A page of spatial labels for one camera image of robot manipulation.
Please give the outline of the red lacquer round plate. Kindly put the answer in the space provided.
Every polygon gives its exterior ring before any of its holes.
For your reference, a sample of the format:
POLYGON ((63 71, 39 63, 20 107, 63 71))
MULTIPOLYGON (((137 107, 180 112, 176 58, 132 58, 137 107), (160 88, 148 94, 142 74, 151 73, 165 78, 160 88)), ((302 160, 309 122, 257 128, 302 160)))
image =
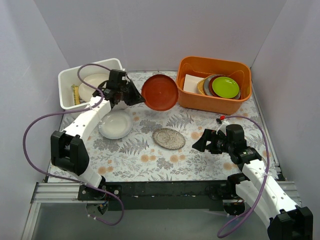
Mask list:
POLYGON ((156 74, 145 81, 141 95, 144 97, 144 103, 147 107, 164 112, 176 105, 179 93, 172 78, 164 74, 156 74))

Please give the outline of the beige divided plate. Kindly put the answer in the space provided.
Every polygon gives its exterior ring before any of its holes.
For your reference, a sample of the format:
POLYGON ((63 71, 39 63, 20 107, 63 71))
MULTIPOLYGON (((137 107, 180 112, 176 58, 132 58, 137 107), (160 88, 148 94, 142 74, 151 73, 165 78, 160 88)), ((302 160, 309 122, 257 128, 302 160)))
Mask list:
MULTIPOLYGON (((96 73, 96 74, 87 76, 84 79, 84 81, 89 85, 92 85, 93 87, 97 88, 102 82, 107 81, 108 79, 109 79, 109 74, 96 73)), ((82 102, 86 102, 86 103, 89 102, 94 92, 95 92, 95 89, 87 86, 84 83, 81 83, 78 87, 79 97, 82 102)))

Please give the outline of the white deep bowl plate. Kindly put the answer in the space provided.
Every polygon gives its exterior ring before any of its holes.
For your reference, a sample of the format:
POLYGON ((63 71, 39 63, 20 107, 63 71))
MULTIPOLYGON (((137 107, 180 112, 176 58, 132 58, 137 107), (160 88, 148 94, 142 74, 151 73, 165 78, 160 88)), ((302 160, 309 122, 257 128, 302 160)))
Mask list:
POLYGON ((131 116, 124 110, 113 110, 103 117, 98 125, 101 135, 117 140, 129 134, 133 127, 131 116))

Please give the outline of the speckled oval ceramic plate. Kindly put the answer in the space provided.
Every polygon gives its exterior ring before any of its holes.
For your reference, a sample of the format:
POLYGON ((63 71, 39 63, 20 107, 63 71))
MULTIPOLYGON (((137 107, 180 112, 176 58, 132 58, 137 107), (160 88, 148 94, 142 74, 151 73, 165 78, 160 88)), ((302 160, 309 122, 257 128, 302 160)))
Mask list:
POLYGON ((185 137, 171 128, 156 129, 152 134, 152 138, 157 145, 168 150, 179 150, 186 144, 185 137))

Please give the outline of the yellow woven bamboo mat plate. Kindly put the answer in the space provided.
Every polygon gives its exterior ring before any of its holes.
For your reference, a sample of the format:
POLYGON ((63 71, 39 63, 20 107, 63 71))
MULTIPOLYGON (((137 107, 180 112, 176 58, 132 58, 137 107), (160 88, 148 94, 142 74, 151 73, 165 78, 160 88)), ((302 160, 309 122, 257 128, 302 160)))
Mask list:
POLYGON ((80 101, 80 95, 79 95, 79 87, 77 85, 72 85, 71 86, 72 88, 72 93, 73 93, 73 102, 74 102, 74 105, 79 105, 81 103, 80 101))

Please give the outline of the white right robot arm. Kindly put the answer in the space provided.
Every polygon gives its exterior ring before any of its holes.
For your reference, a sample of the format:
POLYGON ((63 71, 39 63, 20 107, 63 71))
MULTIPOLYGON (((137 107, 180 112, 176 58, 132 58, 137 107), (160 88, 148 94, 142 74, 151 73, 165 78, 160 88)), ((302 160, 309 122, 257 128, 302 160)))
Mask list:
POLYGON ((192 145, 199 152, 227 153, 241 170, 226 186, 232 199, 242 198, 263 221, 271 240, 311 240, 313 214, 300 207, 269 174, 260 154, 247 145, 243 127, 224 122, 218 130, 205 129, 192 145))

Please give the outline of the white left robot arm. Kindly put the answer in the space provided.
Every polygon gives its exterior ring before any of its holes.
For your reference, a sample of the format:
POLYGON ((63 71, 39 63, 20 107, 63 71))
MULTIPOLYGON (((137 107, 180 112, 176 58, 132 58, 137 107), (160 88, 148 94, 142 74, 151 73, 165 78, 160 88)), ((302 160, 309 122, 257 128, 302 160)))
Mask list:
POLYGON ((108 79, 94 89, 83 112, 63 131, 55 131, 50 137, 52 165, 89 185, 89 194, 95 200, 103 199, 107 191, 101 184, 104 178, 90 167, 85 143, 102 118, 121 101, 133 106, 145 99, 125 71, 112 69, 108 79))

